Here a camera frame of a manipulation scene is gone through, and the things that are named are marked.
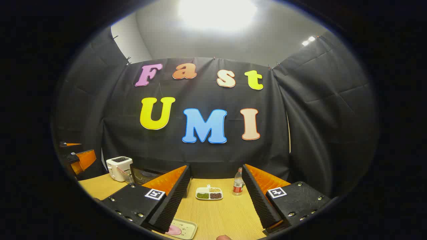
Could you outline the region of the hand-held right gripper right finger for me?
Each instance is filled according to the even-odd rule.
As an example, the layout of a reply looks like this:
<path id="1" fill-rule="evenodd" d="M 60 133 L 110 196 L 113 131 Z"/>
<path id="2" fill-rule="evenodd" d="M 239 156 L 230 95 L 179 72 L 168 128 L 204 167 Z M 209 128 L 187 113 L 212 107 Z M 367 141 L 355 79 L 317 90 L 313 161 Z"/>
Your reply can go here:
<path id="1" fill-rule="evenodd" d="M 248 164 L 242 178 L 267 236 L 306 222 L 331 200 L 303 181 L 289 183 Z"/>

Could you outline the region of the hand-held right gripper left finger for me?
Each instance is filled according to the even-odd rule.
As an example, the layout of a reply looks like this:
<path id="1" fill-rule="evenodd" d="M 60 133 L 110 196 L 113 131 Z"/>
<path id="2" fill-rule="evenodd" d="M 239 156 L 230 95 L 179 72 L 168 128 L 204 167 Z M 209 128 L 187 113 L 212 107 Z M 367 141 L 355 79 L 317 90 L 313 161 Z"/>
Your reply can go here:
<path id="1" fill-rule="evenodd" d="M 100 203 L 127 222 L 165 233 L 187 193 L 190 179 L 190 165 L 184 165 L 145 184 L 129 183 Z"/>

